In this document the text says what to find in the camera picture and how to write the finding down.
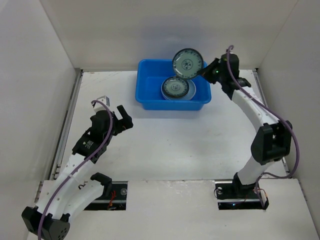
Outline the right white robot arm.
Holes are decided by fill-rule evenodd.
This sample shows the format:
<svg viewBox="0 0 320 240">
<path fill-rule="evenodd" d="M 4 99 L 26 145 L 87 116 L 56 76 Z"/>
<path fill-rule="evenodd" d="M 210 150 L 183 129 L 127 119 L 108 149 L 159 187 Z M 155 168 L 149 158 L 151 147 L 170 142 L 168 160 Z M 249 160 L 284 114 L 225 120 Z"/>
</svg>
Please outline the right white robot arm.
<svg viewBox="0 0 320 240">
<path fill-rule="evenodd" d="M 239 76 L 239 63 L 236 54 L 225 53 L 197 73 L 211 84 L 220 83 L 222 91 L 255 129 L 251 157 L 234 175 L 231 185 L 234 196 L 242 198 L 254 189 L 257 179 L 268 167 L 290 153 L 292 125 L 266 108 L 250 82 Z"/>
</svg>

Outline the light blue plastic plate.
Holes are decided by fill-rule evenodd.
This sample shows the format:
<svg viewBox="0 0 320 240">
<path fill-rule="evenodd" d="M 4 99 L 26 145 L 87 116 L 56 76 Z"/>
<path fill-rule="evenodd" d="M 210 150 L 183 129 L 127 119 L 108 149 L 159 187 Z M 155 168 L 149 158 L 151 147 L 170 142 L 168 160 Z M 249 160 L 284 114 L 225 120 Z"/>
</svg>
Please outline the light blue plastic plate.
<svg viewBox="0 0 320 240">
<path fill-rule="evenodd" d="M 189 101 L 191 100 L 194 95 L 196 94 L 196 85 L 194 84 L 194 82 L 190 79 L 186 80 L 189 84 L 189 91 L 188 93 L 182 97 L 182 98 L 170 98 L 170 97 L 166 97 L 165 95 L 163 95 L 162 90 L 161 90 L 161 94 L 162 96 L 166 99 L 166 100 L 172 100 L 172 101 L 176 101 L 176 100 L 181 100 L 181 101 Z"/>
</svg>

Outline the blue white plate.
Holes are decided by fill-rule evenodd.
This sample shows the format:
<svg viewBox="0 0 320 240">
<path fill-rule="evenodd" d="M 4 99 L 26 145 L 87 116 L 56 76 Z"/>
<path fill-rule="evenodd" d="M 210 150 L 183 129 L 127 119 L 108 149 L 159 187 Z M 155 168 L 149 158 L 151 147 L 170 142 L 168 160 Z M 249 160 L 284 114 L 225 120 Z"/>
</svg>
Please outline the blue white plate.
<svg viewBox="0 0 320 240">
<path fill-rule="evenodd" d="M 175 75 L 184 80 L 195 78 L 204 68 L 202 55 L 193 48 L 184 48 L 177 52 L 172 59 Z"/>
<path fill-rule="evenodd" d="M 161 85 L 161 92 L 168 98 L 180 99 L 189 92 L 189 83 L 177 76 L 167 78 Z"/>
</svg>

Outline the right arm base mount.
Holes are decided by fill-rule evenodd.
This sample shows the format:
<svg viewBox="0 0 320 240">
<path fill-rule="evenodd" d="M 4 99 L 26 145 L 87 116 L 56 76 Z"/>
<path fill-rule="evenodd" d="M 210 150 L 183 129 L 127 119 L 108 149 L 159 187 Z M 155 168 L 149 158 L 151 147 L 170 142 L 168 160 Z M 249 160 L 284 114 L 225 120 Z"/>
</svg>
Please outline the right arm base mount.
<svg viewBox="0 0 320 240">
<path fill-rule="evenodd" d="M 255 183 L 244 188 L 238 188 L 232 180 L 219 180 L 214 184 L 213 194 L 219 210 L 266 210 L 269 207 L 266 191 Z"/>
</svg>

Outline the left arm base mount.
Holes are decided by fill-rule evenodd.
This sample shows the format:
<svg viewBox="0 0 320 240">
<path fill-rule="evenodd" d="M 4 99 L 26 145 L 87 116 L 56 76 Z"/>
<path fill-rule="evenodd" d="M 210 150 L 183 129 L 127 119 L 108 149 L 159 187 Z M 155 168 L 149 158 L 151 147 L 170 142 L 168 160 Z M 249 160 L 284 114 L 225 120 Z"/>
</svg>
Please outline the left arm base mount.
<svg viewBox="0 0 320 240">
<path fill-rule="evenodd" d="M 128 182 L 114 181 L 108 195 L 102 196 L 91 202 L 85 211 L 125 211 L 127 208 Z"/>
</svg>

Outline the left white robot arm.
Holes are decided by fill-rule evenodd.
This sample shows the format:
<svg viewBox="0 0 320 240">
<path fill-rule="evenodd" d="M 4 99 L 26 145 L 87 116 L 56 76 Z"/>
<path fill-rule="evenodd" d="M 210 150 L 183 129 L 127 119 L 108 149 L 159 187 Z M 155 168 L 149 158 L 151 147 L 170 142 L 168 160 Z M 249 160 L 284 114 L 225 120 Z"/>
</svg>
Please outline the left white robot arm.
<svg viewBox="0 0 320 240">
<path fill-rule="evenodd" d="M 27 230 L 40 240 L 63 240 L 73 219 L 94 200 L 107 199 L 111 208 L 117 196 L 112 178 L 100 172 L 88 180 L 85 177 L 107 151 L 112 137 L 131 129 L 133 121 L 122 105 L 117 106 L 121 118 L 99 100 L 92 105 L 91 126 L 72 148 L 54 184 L 35 206 L 27 206 L 21 214 Z"/>
</svg>

